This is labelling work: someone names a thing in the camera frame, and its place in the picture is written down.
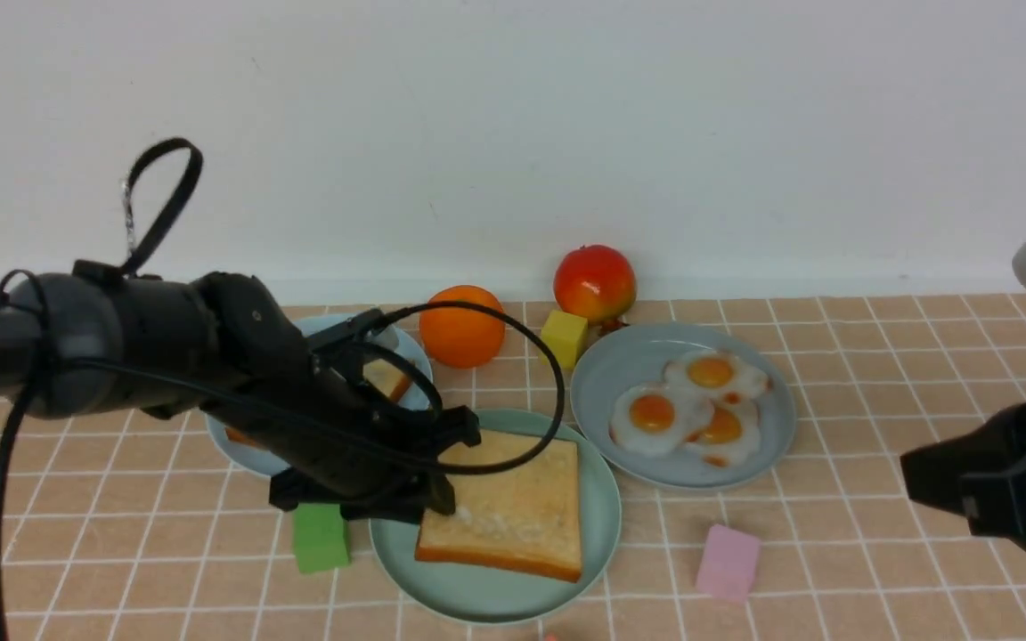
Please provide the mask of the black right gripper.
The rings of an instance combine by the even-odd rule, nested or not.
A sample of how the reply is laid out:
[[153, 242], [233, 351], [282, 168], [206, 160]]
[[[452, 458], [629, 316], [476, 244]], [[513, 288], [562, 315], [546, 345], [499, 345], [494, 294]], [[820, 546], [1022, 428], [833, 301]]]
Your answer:
[[1026, 552], [1026, 402], [966, 434], [900, 455], [908, 498], [961, 516], [974, 537]]

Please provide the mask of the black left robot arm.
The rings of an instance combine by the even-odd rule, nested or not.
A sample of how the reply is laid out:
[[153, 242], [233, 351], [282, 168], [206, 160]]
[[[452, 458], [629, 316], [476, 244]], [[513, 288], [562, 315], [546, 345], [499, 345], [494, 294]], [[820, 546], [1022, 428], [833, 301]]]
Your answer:
[[[191, 283], [45, 273], [0, 289], [0, 397], [41, 419], [203, 411], [285, 463], [268, 491], [284, 512], [451, 515], [444, 452], [479, 445], [479, 418], [445, 409], [425, 375], [376, 344], [386, 325], [364, 312], [305, 334], [265, 285], [237, 273]], [[427, 408], [376, 389], [362, 372], [372, 361], [403, 365]]]

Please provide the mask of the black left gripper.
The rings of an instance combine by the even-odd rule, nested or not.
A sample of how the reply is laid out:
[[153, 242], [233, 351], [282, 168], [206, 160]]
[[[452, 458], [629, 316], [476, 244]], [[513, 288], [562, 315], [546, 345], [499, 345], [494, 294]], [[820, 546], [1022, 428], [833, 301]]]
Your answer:
[[[467, 406], [445, 407], [430, 378], [382, 344], [394, 315], [366, 310], [305, 336], [253, 277], [208, 273], [202, 295], [216, 314], [221, 348], [248, 374], [202, 410], [289, 463], [269, 484], [273, 507], [334, 504], [347, 518], [395, 521], [456, 514], [440, 458], [479, 446], [480, 419]], [[411, 378], [427, 409], [394, 404], [363, 377], [376, 357]]]

